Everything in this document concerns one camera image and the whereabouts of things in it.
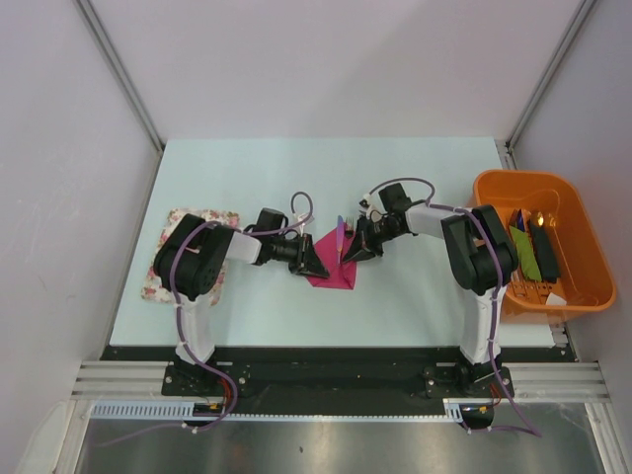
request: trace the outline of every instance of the white wall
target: white wall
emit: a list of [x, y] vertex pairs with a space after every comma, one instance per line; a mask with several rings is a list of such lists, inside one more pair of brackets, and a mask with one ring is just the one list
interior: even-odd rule
[[0, 472], [93, 355], [157, 157], [70, 0], [0, 15]]
[[605, 314], [571, 325], [598, 359], [632, 447], [632, 2], [602, 0], [516, 149], [521, 168], [550, 170], [580, 190], [614, 273]]
[[163, 138], [506, 138], [579, 0], [95, 0]]

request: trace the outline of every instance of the green object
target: green object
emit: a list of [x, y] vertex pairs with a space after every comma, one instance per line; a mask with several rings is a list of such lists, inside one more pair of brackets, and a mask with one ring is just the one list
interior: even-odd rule
[[512, 239], [517, 249], [517, 259], [520, 262], [522, 274], [528, 280], [542, 281], [540, 268], [537, 266], [529, 236], [526, 232], [522, 232], [513, 226], [510, 226], [510, 233], [512, 234]]

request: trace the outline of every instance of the metal floor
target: metal floor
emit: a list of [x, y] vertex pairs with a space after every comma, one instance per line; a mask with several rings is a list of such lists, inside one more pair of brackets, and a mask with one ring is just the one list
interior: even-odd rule
[[[78, 473], [602, 473], [584, 405], [530, 405], [544, 434], [467, 433], [455, 424], [225, 422], [204, 434], [158, 430], [94, 444], [155, 422], [94, 420]], [[509, 406], [496, 425], [517, 423]]]

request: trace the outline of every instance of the fork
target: fork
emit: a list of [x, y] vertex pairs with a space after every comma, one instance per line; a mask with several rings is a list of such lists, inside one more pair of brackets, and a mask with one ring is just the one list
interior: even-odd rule
[[345, 222], [341, 215], [338, 216], [338, 224], [336, 225], [336, 257], [338, 265], [340, 265], [343, 257], [343, 247], [345, 247]]
[[345, 219], [345, 237], [353, 237], [355, 232], [354, 229], [354, 219], [352, 217], [347, 217]]

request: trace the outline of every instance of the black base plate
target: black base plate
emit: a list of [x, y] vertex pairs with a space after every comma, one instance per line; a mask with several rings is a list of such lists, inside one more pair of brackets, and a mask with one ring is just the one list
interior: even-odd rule
[[[514, 384], [510, 370], [501, 367], [501, 377], [507, 382], [505, 385], [514, 395]], [[467, 389], [461, 387], [457, 380], [455, 366], [428, 366], [424, 368], [426, 380], [426, 394], [429, 398], [492, 398], [491, 385], [495, 385], [500, 394], [503, 390], [494, 375], [478, 382]]]
[[[423, 416], [444, 414], [426, 396], [424, 364], [417, 360], [348, 360], [323, 357], [232, 360], [210, 365], [237, 385], [238, 414], [291, 416]], [[174, 358], [165, 370], [165, 396], [219, 396], [217, 377]]]

